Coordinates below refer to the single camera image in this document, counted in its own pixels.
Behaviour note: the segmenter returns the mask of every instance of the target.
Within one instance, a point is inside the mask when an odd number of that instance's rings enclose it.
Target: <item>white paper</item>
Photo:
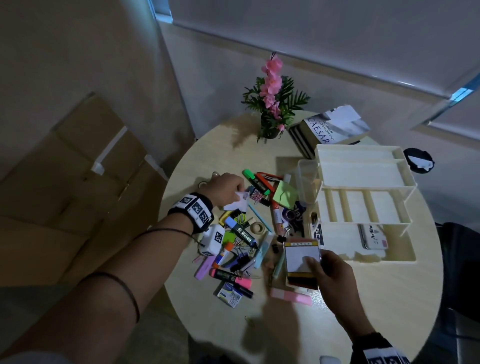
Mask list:
[[[248,192],[235,192],[238,197],[240,197],[240,201],[235,201],[231,203],[230,205],[223,206],[223,209],[225,211],[233,211],[236,209],[239,209],[241,212],[247,212],[247,206],[248,206]]]
[[[360,115],[350,105],[339,106],[333,111],[329,110],[325,112],[331,123],[339,128],[348,127],[349,124],[355,120],[360,119]]]
[[[308,268],[305,257],[311,256],[320,262],[320,249],[317,245],[313,246],[286,246],[285,254],[287,256],[287,272],[311,272]]]
[[[417,165],[418,168],[423,168],[424,170],[430,170],[433,167],[433,162],[431,160],[426,160],[422,158],[407,156],[413,163]]]

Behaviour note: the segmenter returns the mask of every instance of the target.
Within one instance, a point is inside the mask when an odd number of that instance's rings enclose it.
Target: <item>tape roll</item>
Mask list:
[[[250,225],[250,231],[255,235],[260,235],[265,230],[265,226],[263,226],[260,222],[256,221],[252,225]]]

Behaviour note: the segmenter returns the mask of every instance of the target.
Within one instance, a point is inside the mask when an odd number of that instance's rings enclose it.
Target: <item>pink eraser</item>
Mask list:
[[[248,290],[252,286],[252,280],[248,278],[241,278],[241,277],[235,278],[235,283],[238,283],[239,285],[241,285],[242,287],[245,287]]]
[[[270,297],[279,298],[285,301],[302,303],[302,304],[306,304],[307,306],[312,305],[312,298],[310,296],[307,296],[306,294],[291,292],[291,291],[284,291],[278,288],[270,289]]]
[[[207,256],[204,259],[203,263],[200,264],[200,266],[198,267],[197,271],[193,276],[198,280],[201,280],[203,277],[205,277],[205,274],[207,274],[208,270],[212,267],[214,260],[215,260],[215,255]]]

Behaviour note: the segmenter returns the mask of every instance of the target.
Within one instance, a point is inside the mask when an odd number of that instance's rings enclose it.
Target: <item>blue pencil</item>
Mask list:
[[[253,213],[258,217],[258,219],[262,222],[262,224],[265,225],[265,227],[267,228],[267,230],[269,232],[273,232],[272,228],[270,226],[268,226],[268,224],[265,222],[265,220],[260,216],[260,214],[253,208],[253,206],[250,204],[250,202],[248,203],[248,207],[250,209],[252,209]]]

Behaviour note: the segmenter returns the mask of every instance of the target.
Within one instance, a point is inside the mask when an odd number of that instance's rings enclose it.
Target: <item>green highlighter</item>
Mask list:
[[[249,180],[249,182],[255,187],[255,189],[259,190],[261,193],[263,193],[265,196],[268,196],[270,193],[270,190],[267,188],[267,186],[264,185],[264,183],[259,180],[251,170],[243,170],[242,174]]]

